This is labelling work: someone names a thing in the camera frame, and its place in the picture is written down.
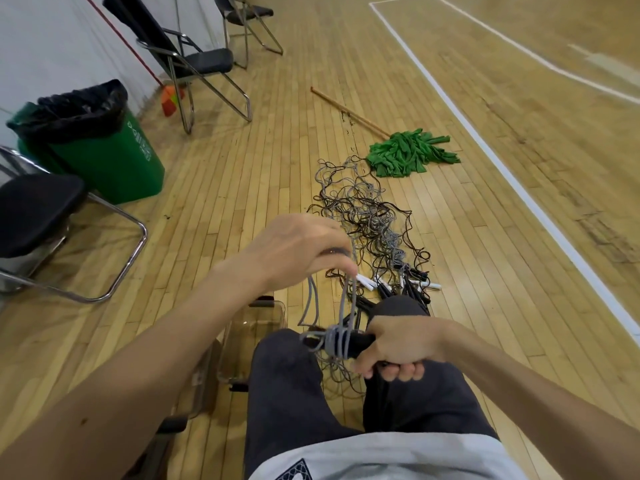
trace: black trash bag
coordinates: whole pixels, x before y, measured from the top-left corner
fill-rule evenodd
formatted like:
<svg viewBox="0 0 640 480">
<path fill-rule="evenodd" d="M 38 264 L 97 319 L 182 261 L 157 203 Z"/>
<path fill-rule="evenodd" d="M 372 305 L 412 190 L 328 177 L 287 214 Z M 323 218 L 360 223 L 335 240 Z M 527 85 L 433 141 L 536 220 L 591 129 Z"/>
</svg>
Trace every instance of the black trash bag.
<svg viewBox="0 0 640 480">
<path fill-rule="evenodd" d="M 91 88 L 38 99 L 28 114 L 7 121 L 22 140 L 64 144 L 105 138 L 122 129 L 127 90 L 118 79 Z"/>
</svg>

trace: dark gray pants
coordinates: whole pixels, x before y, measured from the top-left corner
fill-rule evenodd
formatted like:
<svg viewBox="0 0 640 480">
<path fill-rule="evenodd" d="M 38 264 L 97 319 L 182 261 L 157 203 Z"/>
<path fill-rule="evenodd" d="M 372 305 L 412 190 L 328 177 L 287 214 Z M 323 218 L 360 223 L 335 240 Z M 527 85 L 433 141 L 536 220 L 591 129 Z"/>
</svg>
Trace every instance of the dark gray pants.
<svg viewBox="0 0 640 480">
<path fill-rule="evenodd" d="M 424 315 L 407 296 L 378 304 L 374 315 Z M 462 373 L 450 363 L 424 361 L 420 381 L 388 383 L 379 374 L 366 381 L 363 418 L 366 433 L 477 433 L 498 438 Z M 253 354 L 244 475 L 285 451 L 361 435 L 341 426 L 322 391 L 316 357 L 292 330 L 260 341 Z"/>
</svg>

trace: metal chair frame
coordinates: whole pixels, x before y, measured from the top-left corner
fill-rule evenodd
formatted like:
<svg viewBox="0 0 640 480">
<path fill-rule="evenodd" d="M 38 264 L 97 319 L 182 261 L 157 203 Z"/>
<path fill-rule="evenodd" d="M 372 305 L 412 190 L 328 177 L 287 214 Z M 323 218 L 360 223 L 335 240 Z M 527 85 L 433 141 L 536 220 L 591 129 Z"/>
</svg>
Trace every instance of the metal chair frame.
<svg viewBox="0 0 640 480">
<path fill-rule="evenodd" d="M 236 5 L 236 2 L 240 3 L 242 5 L 242 7 L 241 8 L 238 7 L 238 5 Z M 236 64 L 238 67 L 241 67 L 242 69 L 247 69 L 247 67 L 249 66 L 249 38 L 248 38 L 247 31 L 251 32 L 251 35 L 254 36 L 255 39 L 258 40 L 260 45 L 263 46 L 268 51 L 273 52 L 274 54 L 284 55 L 284 49 L 280 45 L 280 42 L 278 42 L 278 40 L 273 35 L 273 33 L 271 33 L 271 31 L 269 30 L 267 24 L 264 23 L 264 20 L 262 19 L 262 17 L 260 15 L 258 15 L 256 13 L 256 11 L 253 9 L 253 6 L 251 5 L 251 3 L 249 3 L 247 0 L 229 0 L 229 3 L 234 8 L 234 11 L 238 15 L 238 18 L 240 20 L 242 20 L 242 24 L 244 26 L 244 34 L 235 34 L 235 35 L 227 36 L 227 17 L 226 17 L 226 13 L 222 14 L 222 26 L 223 26 L 223 29 L 225 31 L 225 46 L 227 48 L 229 48 L 228 39 L 230 37 L 244 36 L 244 65 L 242 65 L 242 64 L 240 64 L 238 62 L 234 62 L 234 64 Z M 263 43 L 262 40 L 260 39 L 260 37 L 258 37 L 258 35 L 253 31 L 253 29 L 251 28 L 251 26 L 248 23 L 249 20 L 246 19 L 246 15 L 245 14 L 246 14 L 246 10 L 247 9 L 249 9 L 249 10 L 251 10 L 253 12 L 253 14 L 255 15 L 255 17 L 258 20 L 258 22 L 260 22 L 260 24 L 263 26 L 264 30 L 269 34 L 269 37 L 271 37 L 271 40 L 273 40 L 275 42 L 275 44 L 278 46 L 278 49 L 269 47 L 268 45 Z"/>
<path fill-rule="evenodd" d="M 7 159 L 7 161 L 11 162 L 13 159 L 18 159 L 18 160 L 26 163 L 27 165 L 35 168 L 36 170 L 39 170 L 39 171 L 43 172 L 43 173 L 51 173 L 50 171 L 48 171 L 48 170 L 44 169 L 43 167 L 41 167 L 40 165 L 37 165 L 36 163 L 32 162 L 31 160 L 29 160 L 25 156 L 21 155 L 19 152 L 13 150 L 12 148 L 8 148 L 6 146 L 0 146 L 0 155 L 5 157 Z M 117 275 L 115 281 L 112 282 L 111 286 L 109 286 L 109 289 L 107 290 L 106 293 L 104 293 L 103 295 L 97 296 L 95 298 L 87 298 L 85 296 L 78 295 L 78 294 L 73 293 L 71 291 L 62 290 L 62 289 L 57 288 L 57 287 L 55 287 L 53 285 L 50 285 L 50 284 L 37 282 L 35 280 L 30 279 L 29 277 L 18 276 L 17 274 L 13 274 L 13 273 L 11 273 L 11 272 L 7 271 L 6 269 L 3 269 L 3 268 L 0 268 L 0 278 L 3 278 L 5 280 L 9 280 L 9 281 L 14 282 L 14 283 L 18 283 L 18 284 L 21 284 L 21 285 L 33 286 L 33 287 L 36 287 L 36 288 L 39 288 L 39 289 L 42 289 L 42 290 L 50 291 L 50 292 L 55 293 L 55 294 L 57 294 L 59 296 L 62 296 L 64 298 L 69 298 L 69 299 L 71 299 L 73 301 L 77 301 L 79 303 L 100 303 L 101 301 L 105 301 L 108 298 L 112 297 L 113 293 L 116 291 L 116 289 L 118 288 L 120 283 L 123 281 L 126 273 L 130 270 L 130 268 L 133 265 L 134 261 L 136 260 L 136 258 L 140 254 L 140 251 L 142 250 L 144 245 L 147 243 L 148 231 L 147 231 L 147 228 L 145 227 L 145 225 L 142 224 L 142 222 L 140 222 L 139 220 L 137 220 L 137 218 L 135 218 L 132 215 L 130 215 L 127 212 L 125 212 L 123 209 L 120 209 L 119 207 L 116 207 L 115 205 L 110 204 L 106 200 L 98 197 L 97 195 L 95 195 L 95 194 L 93 194 L 91 192 L 87 193 L 87 198 L 89 200 L 92 200 L 92 201 L 94 201 L 96 203 L 99 203 L 99 204 L 105 206 L 110 211 L 112 211 L 112 212 L 118 214 L 119 216 L 122 216 L 125 219 L 133 222 L 134 224 L 136 224 L 140 228 L 140 231 L 142 233 L 142 237 L 140 238 L 140 240 L 138 242 L 138 245 L 135 247 L 135 249 L 133 250 L 133 253 L 129 257 L 129 259 L 127 260 L 127 262 L 123 266 L 123 268 L 120 270 L 120 272 Z M 62 244 L 62 241 L 57 246 L 55 246 L 54 251 L 58 249 L 60 244 Z"/>
<path fill-rule="evenodd" d="M 188 45 L 190 47 L 195 48 L 198 52 L 202 52 L 202 49 L 196 45 L 196 43 L 190 39 L 186 34 L 177 32 L 175 30 L 169 30 L 163 28 L 163 31 L 167 34 L 174 35 L 178 39 L 178 47 L 180 48 L 180 54 L 178 52 L 167 50 L 159 47 L 152 47 L 151 45 L 143 42 L 140 39 L 137 39 L 136 42 L 140 47 L 147 49 L 150 52 L 155 52 L 156 54 L 167 55 L 168 65 L 169 65 L 169 76 L 173 82 L 173 87 L 175 88 L 176 99 L 178 101 L 178 109 L 180 110 L 180 117 L 182 119 L 182 127 L 184 128 L 185 133 L 191 134 L 191 130 L 193 129 L 193 122 L 195 120 L 195 110 L 193 107 L 193 94 L 191 93 L 191 81 L 193 79 L 200 79 L 206 87 L 212 90 L 222 101 L 231 106 L 231 108 L 238 113 L 245 121 L 252 120 L 252 112 L 251 112 L 251 101 L 249 100 L 249 96 L 245 94 L 245 92 L 225 73 L 220 72 L 220 74 L 227 79 L 231 85 L 236 88 L 240 94 L 244 97 L 246 101 L 246 113 L 242 112 L 238 109 L 235 104 L 229 101 L 219 90 L 213 87 L 212 83 L 210 83 L 205 76 L 218 74 L 218 72 L 212 72 L 210 74 L 201 74 L 198 72 L 191 64 L 187 62 L 184 58 L 184 46 Z M 176 77 L 175 74 L 175 66 L 176 64 L 179 67 L 183 67 L 192 72 L 192 75 L 185 77 Z M 187 120 L 184 108 L 182 107 L 182 99 L 180 97 L 180 87 L 186 86 L 187 94 L 189 95 L 189 120 Z"/>
</svg>

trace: green trash can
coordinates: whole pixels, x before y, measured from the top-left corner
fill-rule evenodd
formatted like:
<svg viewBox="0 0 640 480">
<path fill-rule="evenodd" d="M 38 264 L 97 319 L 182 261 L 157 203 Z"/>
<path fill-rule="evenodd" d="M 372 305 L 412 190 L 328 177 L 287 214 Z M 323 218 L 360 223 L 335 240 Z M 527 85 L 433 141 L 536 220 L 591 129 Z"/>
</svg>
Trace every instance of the green trash can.
<svg viewBox="0 0 640 480">
<path fill-rule="evenodd" d="M 75 173 L 112 204 L 162 190 L 164 167 L 127 108 L 119 80 L 40 98 L 7 126 L 46 169 Z"/>
</svg>

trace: white shirt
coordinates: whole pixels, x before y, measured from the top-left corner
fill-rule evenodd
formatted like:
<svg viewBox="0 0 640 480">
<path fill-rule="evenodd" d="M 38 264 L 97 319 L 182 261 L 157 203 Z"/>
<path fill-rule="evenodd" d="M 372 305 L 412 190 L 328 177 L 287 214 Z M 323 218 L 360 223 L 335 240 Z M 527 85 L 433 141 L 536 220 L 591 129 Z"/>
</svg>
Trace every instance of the white shirt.
<svg viewBox="0 0 640 480">
<path fill-rule="evenodd" d="M 452 433 L 368 433 L 285 451 L 250 480 L 527 480 L 500 441 Z"/>
</svg>

